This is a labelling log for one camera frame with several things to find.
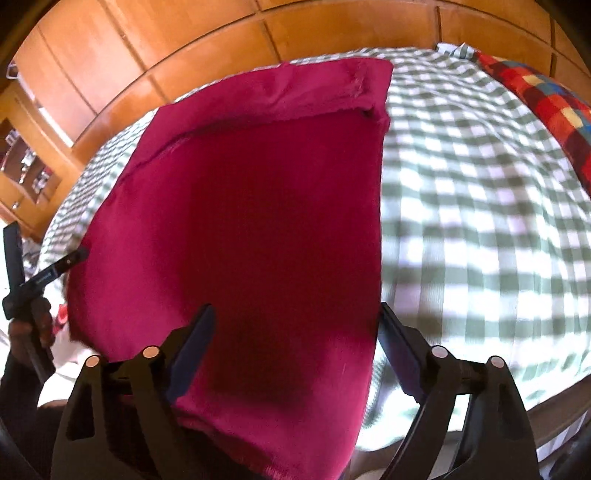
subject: black clamp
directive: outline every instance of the black clamp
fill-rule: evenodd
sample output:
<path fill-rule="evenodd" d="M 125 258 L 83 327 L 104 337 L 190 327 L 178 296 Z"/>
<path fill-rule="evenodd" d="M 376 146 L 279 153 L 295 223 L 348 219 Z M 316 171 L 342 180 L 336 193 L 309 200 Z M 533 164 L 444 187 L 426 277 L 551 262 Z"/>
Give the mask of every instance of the black clamp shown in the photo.
<path fill-rule="evenodd" d="M 456 359 L 431 347 L 414 328 L 402 325 L 382 303 L 380 344 L 403 392 L 420 408 L 381 480 L 427 480 L 445 440 L 456 396 L 470 401 L 446 480 L 540 480 L 527 412 L 505 361 L 485 364 Z"/>
<path fill-rule="evenodd" d="M 189 389 L 215 322 L 213 307 L 205 305 L 190 325 L 130 360 L 107 363 L 89 357 L 61 418 L 52 480 L 205 480 L 170 406 Z M 117 415 L 125 417 L 121 424 L 135 421 L 139 435 L 134 437 L 145 443 L 121 445 Z M 127 448 L 133 448 L 131 455 L 121 452 Z"/>

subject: person's hand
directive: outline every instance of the person's hand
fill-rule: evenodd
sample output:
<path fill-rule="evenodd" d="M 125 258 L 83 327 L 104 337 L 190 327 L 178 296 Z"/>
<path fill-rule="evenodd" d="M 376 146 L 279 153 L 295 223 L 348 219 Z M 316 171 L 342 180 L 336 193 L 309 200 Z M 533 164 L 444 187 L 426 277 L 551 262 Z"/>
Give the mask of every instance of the person's hand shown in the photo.
<path fill-rule="evenodd" d="M 47 299 L 35 299 L 31 303 L 31 310 L 33 311 L 33 318 L 39 330 L 39 337 L 43 348 L 49 348 L 53 345 L 55 337 L 53 335 L 53 318 L 49 312 L 51 304 Z M 31 359 L 27 354 L 25 343 L 33 331 L 33 327 L 25 321 L 14 319 L 8 325 L 8 338 L 10 340 L 10 353 L 17 362 L 26 367 L 33 368 Z"/>

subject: green and white gingham fabric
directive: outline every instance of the green and white gingham fabric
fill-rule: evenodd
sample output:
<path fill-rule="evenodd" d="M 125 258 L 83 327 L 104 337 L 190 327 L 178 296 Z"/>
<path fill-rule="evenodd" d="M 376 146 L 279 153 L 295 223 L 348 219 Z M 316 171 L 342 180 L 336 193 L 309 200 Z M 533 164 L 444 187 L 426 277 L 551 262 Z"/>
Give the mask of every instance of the green and white gingham fabric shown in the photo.
<path fill-rule="evenodd" d="M 382 169 L 382 299 L 458 358 L 508 362 L 526 408 L 591 371 L 591 202 L 557 141 L 469 47 L 375 48 L 394 63 Z M 155 112 L 89 163 L 41 249 L 75 248 Z M 62 285 L 55 283 L 56 295 Z M 461 429 L 459 397 L 450 429 Z M 358 447 L 403 437 L 417 406 L 378 346 Z"/>

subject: magenta velvet cloth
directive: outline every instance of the magenta velvet cloth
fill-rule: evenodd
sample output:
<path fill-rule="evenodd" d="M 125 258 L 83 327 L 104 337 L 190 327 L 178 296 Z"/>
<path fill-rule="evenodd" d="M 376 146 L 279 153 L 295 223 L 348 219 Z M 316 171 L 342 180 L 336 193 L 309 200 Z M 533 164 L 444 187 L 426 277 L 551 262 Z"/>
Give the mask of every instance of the magenta velvet cloth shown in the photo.
<path fill-rule="evenodd" d="M 212 303 L 179 422 L 274 479 L 335 479 L 380 301 L 387 61 L 282 65 L 161 108 L 82 244 L 70 328 L 111 361 Z"/>

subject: red plaid cloth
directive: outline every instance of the red plaid cloth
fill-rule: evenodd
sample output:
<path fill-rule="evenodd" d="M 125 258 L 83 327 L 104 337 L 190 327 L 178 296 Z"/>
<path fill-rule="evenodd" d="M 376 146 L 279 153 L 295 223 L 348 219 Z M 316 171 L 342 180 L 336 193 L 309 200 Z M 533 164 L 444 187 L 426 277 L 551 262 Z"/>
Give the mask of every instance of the red plaid cloth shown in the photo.
<path fill-rule="evenodd" d="M 581 185 L 591 194 L 591 108 L 575 93 L 536 69 L 476 53 L 490 76 L 516 94 L 558 141 Z"/>

